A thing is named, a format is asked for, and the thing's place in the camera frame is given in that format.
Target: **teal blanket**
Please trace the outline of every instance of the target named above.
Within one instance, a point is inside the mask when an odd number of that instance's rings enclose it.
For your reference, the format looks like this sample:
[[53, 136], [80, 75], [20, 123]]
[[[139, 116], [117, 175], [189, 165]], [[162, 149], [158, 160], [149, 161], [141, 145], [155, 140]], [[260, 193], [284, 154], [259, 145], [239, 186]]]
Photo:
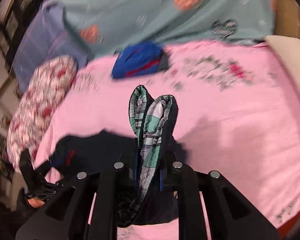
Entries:
[[198, 39], [253, 44], [271, 35], [272, 0], [49, 0], [65, 6], [64, 21], [93, 57], [144, 40]]

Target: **red stripe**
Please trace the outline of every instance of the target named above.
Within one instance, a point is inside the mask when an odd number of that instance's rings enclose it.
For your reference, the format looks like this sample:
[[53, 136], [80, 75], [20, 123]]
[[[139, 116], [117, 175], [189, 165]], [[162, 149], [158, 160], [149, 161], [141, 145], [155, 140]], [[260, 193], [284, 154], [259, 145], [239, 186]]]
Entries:
[[70, 165], [73, 155], [74, 155], [74, 150], [71, 150], [71, 152], [69, 153], [68, 158], [67, 158], [67, 163], [66, 163], [67, 166]]
[[144, 65], [143, 67], [141, 68], [138, 68], [136, 70], [131, 70], [131, 71], [128, 71], [125, 76], [126, 77], [130, 77], [130, 76], [133, 76], [135, 73], [138, 73], [142, 70], [145, 70], [145, 69], [148, 69], [150, 68], [151, 66], [155, 65], [155, 64], [159, 64], [160, 63], [160, 60], [156, 59], [156, 60], [153, 60], [153, 61], [150, 61], [148, 64]]

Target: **black heart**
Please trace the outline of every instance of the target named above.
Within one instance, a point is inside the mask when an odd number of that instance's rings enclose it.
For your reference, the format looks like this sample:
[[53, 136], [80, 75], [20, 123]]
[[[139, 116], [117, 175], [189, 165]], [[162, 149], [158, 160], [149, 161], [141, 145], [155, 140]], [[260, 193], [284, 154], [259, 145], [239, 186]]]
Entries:
[[237, 21], [233, 19], [226, 20], [224, 23], [215, 21], [211, 26], [211, 32], [214, 35], [219, 35], [221, 39], [226, 39], [237, 33], [237, 26]]

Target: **black fabric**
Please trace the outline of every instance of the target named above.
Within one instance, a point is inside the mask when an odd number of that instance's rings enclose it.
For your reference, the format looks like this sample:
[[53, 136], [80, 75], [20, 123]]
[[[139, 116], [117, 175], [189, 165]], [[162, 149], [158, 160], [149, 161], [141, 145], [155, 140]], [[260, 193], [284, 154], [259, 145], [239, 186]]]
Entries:
[[[101, 131], [100, 133], [80, 138], [66, 136], [56, 145], [54, 154], [50, 157], [50, 165], [55, 167], [64, 176], [76, 176], [80, 171], [92, 175], [102, 172], [119, 161], [121, 154], [129, 155], [133, 151], [133, 138], [118, 136]], [[173, 142], [170, 150], [178, 150], [181, 159], [185, 154], [180, 145]], [[124, 191], [118, 197], [118, 226], [126, 227], [133, 221], [125, 217], [124, 210], [131, 205], [135, 191]], [[178, 217], [178, 202], [173, 192], [160, 191], [160, 173], [156, 173], [149, 188], [147, 197], [138, 215], [133, 222], [136, 225], [168, 223]]]
[[56, 145], [50, 158], [64, 176], [74, 176], [81, 171], [92, 175], [118, 162], [123, 152], [131, 152], [133, 138], [118, 136], [105, 130], [90, 137], [66, 136]]
[[25, 223], [28, 216], [21, 212], [12, 212], [0, 203], [0, 240], [14, 240], [19, 228]]
[[37, 209], [28, 203], [25, 189], [20, 189], [17, 199], [17, 212], [20, 217], [20, 222], [24, 224], [36, 211]]

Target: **bed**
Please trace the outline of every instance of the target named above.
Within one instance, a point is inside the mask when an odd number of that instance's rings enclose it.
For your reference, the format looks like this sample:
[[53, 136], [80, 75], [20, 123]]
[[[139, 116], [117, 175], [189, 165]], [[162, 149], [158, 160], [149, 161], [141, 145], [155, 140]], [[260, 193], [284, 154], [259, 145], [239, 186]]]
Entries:
[[[71, 13], [68, 19], [74, 32], [88, 31], [91, 22], [76, 27], [71, 19], [80, 12], [74, 8]], [[112, 82], [109, 74], [116, 56], [104, 55], [82, 68], [53, 115], [34, 166], [44, 162], [67, 134], [88, 136], [107, 129], [133, 136], [126, 106], [134, 87], [143, 84], [154, 97], [176, 97], [180, 110], [174, 137], [184, 144], [187, 163], [200, 172], [220, 170], [274, 226], [281, 227], [300, 211], [300, 71], [295, 74], [296, 61], [288, 64], [277, 48], [283, 40], [275, 42], [270, 36], [272, 47], [265, 43], [243, 47], [220, 41], [189, 42], [194, 38], [184, 36], [164, 39], [159, 41], [169, 41], [165, 50], [173, 65], [165, 74]], [[122, 46], [132, 41], [122, 41]], [[94, 55], [100, 44], [86, 41]], [[107, 49], [104, 54], [113, 53], [113, 47]], [[120, 108], [99, 107], [109, 94]], [[111, 120], [109, 113], [116, 119]], [[47, 176], [50, 182], [59, 178], [56, 171]], [[156, 228], [162, 239], [176, 239], [176, 225], [173, 221], [132, 226], [119, 234], [149, 239], [149, 230]]]

